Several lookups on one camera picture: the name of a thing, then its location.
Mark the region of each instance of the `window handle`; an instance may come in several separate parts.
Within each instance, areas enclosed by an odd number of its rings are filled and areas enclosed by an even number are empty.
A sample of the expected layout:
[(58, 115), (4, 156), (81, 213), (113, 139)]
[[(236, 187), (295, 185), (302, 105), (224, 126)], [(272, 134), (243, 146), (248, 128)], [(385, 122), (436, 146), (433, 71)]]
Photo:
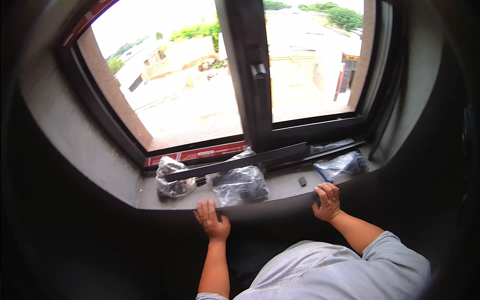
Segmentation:
[(266, 70), (265, 66), (262, 63), (256, 65), (250, 65), (252, 69), (253, 81), (255, 81), (255, 85), (258, 84), (259, 80), (265, 80), (266, 78)]
[(259, 63), (255, 65), (250, 65), (250, 68), (252, 70), (255, 95), (257, 96), (255, 102), (257, 105), (260, 105), (260, 102), (262, 101), (262, 99), (265, 99), (267, 97), (266, 95), (267, 74), (266, 74), (265, 66), (264, 64)]

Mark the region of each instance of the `plastic bag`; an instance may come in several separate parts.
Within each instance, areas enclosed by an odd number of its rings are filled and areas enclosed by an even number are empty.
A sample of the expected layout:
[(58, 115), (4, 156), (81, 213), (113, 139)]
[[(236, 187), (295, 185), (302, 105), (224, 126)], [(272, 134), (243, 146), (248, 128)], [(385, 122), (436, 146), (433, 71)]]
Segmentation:
[[(235, 155), (227, 161), (248, 157), (255, 152), (248, 147), (247, 150)], [(268, 197), (265, 177), (256, 166), (247, 166), (219, 172), (205, 176), (206, 181), (213, 187), (214, 192), (222, 206), (231, 206), (243, 201), (254, 201)]]
[(331, 160), (319, 160), (314, 165), (324, 178), (332, 181), (342, 175), (355, 174), (366, 169), (365, 160), (359, 151), (351, 151)]
[(341, 140), (341, 141), (334, 142), (334, 143), (331, 143), (331, 144), (328, 144), (328, 145), (325, 145), (325, 146), (315, 146), (314, 148), (318, 149), (319, 152), (324, 152), (324, 151), (332, 150), (332, 149), (335, 149), (335, 148), (338, 148), (338, 147), (341, 147), (341, 146), (351, 144), (353, 142), (355, 142), (353, 139), (346, 139), (346, 140)]
[(165, 180), (165, 175), (179, 170), (186, 170), (187, 167), (175, 159), (164, 156), (158, 163), (156, 170), (156, 191), (158, 197), (166, 196), (170, 198), (177, 198), (188, 195), (195, 188), (195, 177), (176, 180), (168, 182)]

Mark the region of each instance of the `tree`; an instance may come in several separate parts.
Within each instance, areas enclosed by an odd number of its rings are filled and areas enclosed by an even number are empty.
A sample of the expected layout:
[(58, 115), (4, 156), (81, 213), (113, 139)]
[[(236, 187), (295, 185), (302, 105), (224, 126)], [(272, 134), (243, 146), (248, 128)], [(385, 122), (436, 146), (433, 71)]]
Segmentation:
[(330, 24), (347, 31), (362, 27), (362, 14), (349, 10), (348, 8), (340, 7), (338, 4), (332, 2), (315, 3), (310, 5), (300, 4), (298, 8), (306, 12), (324, 12), (328, 14), (328, 21)]
[(329, 9), (332, 9), (334, 7), (340, 7), (338, 4), (335, 4), (333, 2), (327, 2), (327, 3), (314, 3), (310, 5), (305, 5), (305, 4), (300, 4), (298, 6), (299, 9), (303, 11), (315, 11), (315, 12), (326, 12)]
[(215, 14), (215, 22), (212, 24), (205, 24), (204, 20), (198, 25), (186, 26), (181, 30), (172, 31), (170, 42), (177, 39), (190, 39), (192, 37), (204, 37), (211, 36), (213, 38), (213, 45), (215, 51), (218, 51), (218, 34), (220, 33), (220, 23), (218, 22), (218, 16)]
[(330, 9), (327, 14), (331, 23), (346, 31), (362, 27), (363, 15), (348, 8), (335, 7)]
[(266, 11), (278, 11), (283, 8), (290, 8), (292, 7), (291, 5), (288, 5), (283, 2), (277, 2), (274, 0), (263, 0), (264, 3), (264, 10)]
[(125, 65), (125, 63), (122, 60), (111, 58), (108, 61), (108, 67), (110, 68), (110, 71), (115, 75), (121, 67)]
[(118, 59), (123, 53), (127, 52), (127, 50), (129, 50), (130, 48), (132, 48), (135, 45), (139, 45), (139, 44), (143, 43), (143, 41), (145, 41), (147, 38), (148, 38), (148, 36), (144, 36), (142, 38), (137, 39), (134, 42), (123, 44), (115, 53), (113, 53), (109, 57), (107, 57), (107, 61), (109, 61), (113, 58)]

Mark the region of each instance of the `printed logo on shirt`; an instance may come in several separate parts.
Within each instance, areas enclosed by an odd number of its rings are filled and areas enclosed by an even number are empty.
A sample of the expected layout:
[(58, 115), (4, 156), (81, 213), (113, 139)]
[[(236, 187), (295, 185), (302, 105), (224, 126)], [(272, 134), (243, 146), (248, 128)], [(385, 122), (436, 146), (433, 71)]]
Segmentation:
[(311, 264), (308, 264), (308, 265), (305, 265), (303, 267), (300, 267), (300, 268), (296, 268), (295, 270), (291, 270), (291, 271), (288, 271), (287, 272), (287, 277), (291, 277), (291, 276), (294, 276), (294, 275), (297, 275), (298, 273), (303, 273), (307, 270), (310, 270), (310, 268), (312, 267)]

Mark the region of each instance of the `dark window frame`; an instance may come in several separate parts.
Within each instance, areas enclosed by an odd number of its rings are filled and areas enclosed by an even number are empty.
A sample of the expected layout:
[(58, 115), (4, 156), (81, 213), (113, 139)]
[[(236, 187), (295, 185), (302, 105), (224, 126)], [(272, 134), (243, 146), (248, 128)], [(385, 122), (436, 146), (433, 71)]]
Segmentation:
[[(392, 74), (388, 72), (388, 67), (393, 64), (392, 57), (395, 56), (395, 53), (392, 52), (395, 52), (395, 49), (390, 46), (390, 41), (398, 38), (398, 33), (394, 30), (393, 24), (394, 20), (398, 23), (399, 18), (393, 18), (394, 10), (391, 4), (381, 0), (374, 1), (376, 1), (376, 20), (372, 58), (355, 111), (273, 123), (270, 70), (268, 67), (265, 68), (265, 79), (262, 82), (262, 80), (254, 78), (251, 67), (253, 65), (260, 66), (260, 64), (269, 66), (262, 0), (215, 0), (244, 134), (150, 152), (135, 139), (134, 135), (115, 113), (91, 75), (76, 43), (76, 40), (96, 17), (90, 20), (90, 23), (72, 38), (71, 43), (65, 45), (66, 40), (72, 37), (72, 30), (77, 26), (79, 20), (98, 1), (86, 0), (78, 7), (76, 13), (72, 15), (65, 26), (65, 31), (60, 35), (55, 52), (60, 69), (94, 121), (121, 151), (143, 171), (154, 169), (153, 167), (144, 167), (144, 162), (148, 157), (243, 140), (252, 146), (257, 153), (301, 142), (319, 144), (333, 139), (368, 134), (377, 119), (376, 116), (382, 110), (382, 106), (379, 105), (377, 100), (384, 97), (385, 87), (392, 77)], [(110, 2), (101, 13), (116, 2), (116, 0)], [(188, 164), (220, 161), (232, 155), (194, 159), (188, 161)]]

